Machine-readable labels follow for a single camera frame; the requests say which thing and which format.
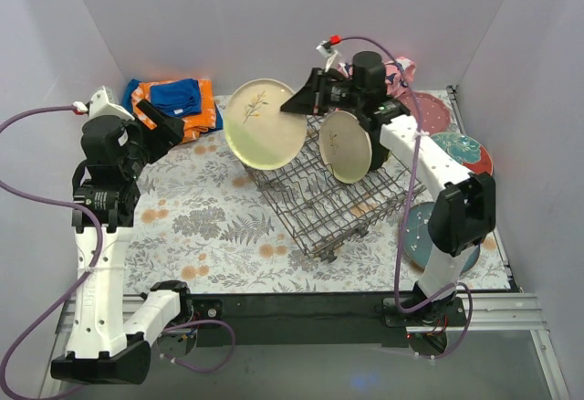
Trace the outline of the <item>cream green plate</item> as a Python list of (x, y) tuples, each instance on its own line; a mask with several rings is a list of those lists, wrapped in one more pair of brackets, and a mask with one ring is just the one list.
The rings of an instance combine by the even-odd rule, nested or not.
[(319, 129), (318, 147), (326, 168), (344, 184), (357, 183), (370, 169), (370, 136), (347, 111), (333, 111), (325, 118)]
[(307, 136), (307, 118), (280, 110), (293, 95), (287, 84), (275, 79), (248, 81), (232, 94), (224, 110), (224, 134), (242, 163), (270, 171), (299, 154)]

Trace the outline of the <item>grey wire dish rack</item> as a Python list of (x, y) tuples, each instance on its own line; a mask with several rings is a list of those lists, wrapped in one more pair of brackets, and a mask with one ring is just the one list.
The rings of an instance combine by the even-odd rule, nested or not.
[(357, 183), (343, 184), (320, 156), (321, 123), (308, 119), (305, 144), (291, 163), (274, 171), (245, 170), (300, 251), (332, 262), (343, 244), (366, 236), (378, 221), (402, 214), (411, 173), (391, 156)]

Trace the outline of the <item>red teal floral plate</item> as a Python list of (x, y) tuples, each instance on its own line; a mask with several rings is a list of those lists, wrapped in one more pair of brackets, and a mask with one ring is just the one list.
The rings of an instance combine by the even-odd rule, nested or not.
[(476, 174), (493, 174), (494, 165), (486, 148), (460, 132), (438, 132), (431, 138), (454, 160)]

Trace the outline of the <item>dark blue floral plate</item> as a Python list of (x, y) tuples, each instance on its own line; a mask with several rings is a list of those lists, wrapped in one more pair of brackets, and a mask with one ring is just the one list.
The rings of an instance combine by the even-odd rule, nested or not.
[(433, 242), (428, 232), (428, 222), (434, 202), (414, 205), (408, 214), (403, 241), (404, 256), (419, 271), (424, 271), (431, 255)]
[(371, 144), (371, 160), (369, 171), (374, 172), (380, 169), (388, 160), (389, 150), (380, 143), (380, 132), (368, 133)]

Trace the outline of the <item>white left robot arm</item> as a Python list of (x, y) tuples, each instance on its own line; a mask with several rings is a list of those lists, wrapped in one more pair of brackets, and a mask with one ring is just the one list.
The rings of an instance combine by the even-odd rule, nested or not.
[(139, 114), (92, 114), (82, 127), (85, 155), (72, 177), (73, 200), (95, 216), (72, 214), (78, 276), (72, 331), (64, 353), (50, 365), (53, 378), (78, 384), (140, 384), (150, 369), (151, 347), (170, 326), (194, 315), (185, 282), (154, 284), (129, 320), (123, 318), (126, 251), (144, 167), (181, 143), (179, 119), (140, 100)]

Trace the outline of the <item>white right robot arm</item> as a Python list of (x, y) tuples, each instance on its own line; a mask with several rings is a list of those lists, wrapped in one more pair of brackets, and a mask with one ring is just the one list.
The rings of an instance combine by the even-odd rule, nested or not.
[(385, 65), (372, 51), (357, 53), (348, 75), (313, 68), (280, 110), (324, 117), (319, 146), (337, 180), (356, 183), (392, 154), (407, 165), (411, 181), (421, 182), (430, 193), (428, 263), (412, 296), (402, 300), (396, 295), (391, 309), (423, 324), (438, 322), (454, 301), (467, 259), (495, 228), (492, 175), (472, 172), (440, 148), (422, 129), (419, 108), (409, 109), (389, 94)]

